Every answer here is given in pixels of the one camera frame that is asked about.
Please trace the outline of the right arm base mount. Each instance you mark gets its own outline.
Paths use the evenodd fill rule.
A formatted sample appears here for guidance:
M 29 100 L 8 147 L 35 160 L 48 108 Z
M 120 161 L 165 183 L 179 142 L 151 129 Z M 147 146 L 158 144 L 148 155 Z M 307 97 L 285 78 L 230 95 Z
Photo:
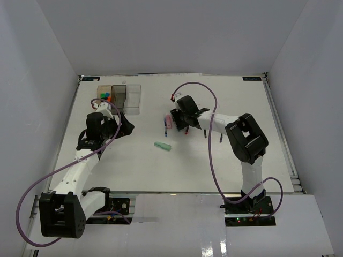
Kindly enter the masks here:
M 276 226 L 275 217 L 268 215 L 274 212 L 271 198 L 266 196 L 257 206 L 251 210 L 243 203 L 233 205 L 224 202 L 220 205 L 224 211 L 225 226 L 229 227 L 253 227 L 253 226 Z

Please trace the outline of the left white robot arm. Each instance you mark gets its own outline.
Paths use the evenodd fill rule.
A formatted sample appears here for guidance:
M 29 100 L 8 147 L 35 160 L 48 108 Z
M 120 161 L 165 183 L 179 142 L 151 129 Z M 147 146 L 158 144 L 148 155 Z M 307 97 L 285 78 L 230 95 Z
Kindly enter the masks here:
M 41 233 L 45 237 L 80 238 L 86 221 L 93 214 L 109 213 L 113 208 L 110 189 L 92 187 L 83 192 L 93 168 L 99 162 L 104 145 L 111 139 L 130 135 L 135 128 L 124 113 L 120 123 L 101 112 L 86 117 L 86 129 L 78 138 L 76 163 L 67 169 L 60 183 L 39 199 Z

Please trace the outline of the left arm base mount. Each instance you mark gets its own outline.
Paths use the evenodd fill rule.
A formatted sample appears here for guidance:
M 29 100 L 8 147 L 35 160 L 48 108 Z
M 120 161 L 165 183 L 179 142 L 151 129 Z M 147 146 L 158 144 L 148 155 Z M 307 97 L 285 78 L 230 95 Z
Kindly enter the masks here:
M 110 198 L 109 207 L 95 212 L 86 223 L 97 225 L 129 225 L 132 221 L 129 198 Z

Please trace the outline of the pink cap black highlighter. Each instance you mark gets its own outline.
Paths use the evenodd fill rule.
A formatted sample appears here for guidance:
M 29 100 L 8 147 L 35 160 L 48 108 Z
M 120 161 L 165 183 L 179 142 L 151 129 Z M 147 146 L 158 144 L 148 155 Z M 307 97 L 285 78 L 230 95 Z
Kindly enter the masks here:
M 173 119 L 173 122 L 174 122 L 174 124 L 175 124 L 176 129 L 180 129 L 180 130 L 183 129 L 182 123 L 180 122 L 179 119 Z

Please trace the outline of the mint green correction tape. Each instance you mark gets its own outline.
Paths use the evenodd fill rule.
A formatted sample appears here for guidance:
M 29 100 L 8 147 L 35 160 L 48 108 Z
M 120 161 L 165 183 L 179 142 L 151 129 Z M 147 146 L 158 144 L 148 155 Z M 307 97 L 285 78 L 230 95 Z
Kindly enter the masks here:
M 169 145 L 169 144 L 166 144 L 166 143 L 163 143 L 163 142 L 159 142 L 159 141 L 156 141 L 155 143 L 154 143 L 154 145 L 156 146 L 156 147 L 158 147 L 158 148 L 160 148 L 160 149 L 163 149 L 163 150 L 166 150 L 166 151 L 171 151 L 171 149 L 172 149 L 172 147 L 171 147 L 171 145 Z

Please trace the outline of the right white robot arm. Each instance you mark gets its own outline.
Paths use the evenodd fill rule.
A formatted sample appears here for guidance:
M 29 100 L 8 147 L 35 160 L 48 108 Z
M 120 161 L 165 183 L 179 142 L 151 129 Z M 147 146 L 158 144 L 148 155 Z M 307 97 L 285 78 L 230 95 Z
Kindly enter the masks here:
M 262 162 L 269 142 L 253 116 L 248 113 L 228 116 L 215 114 L 208 108 L 199 109 L 191 96 L 181 93 L 172 96 L 171 101 L 175 103 L 175 109 L 170 113 L 178 130 L 190 126 L 228 137 L 242 167 L 242 208 L 250 214 L 259 210 L 266 196 L 262 184 Z

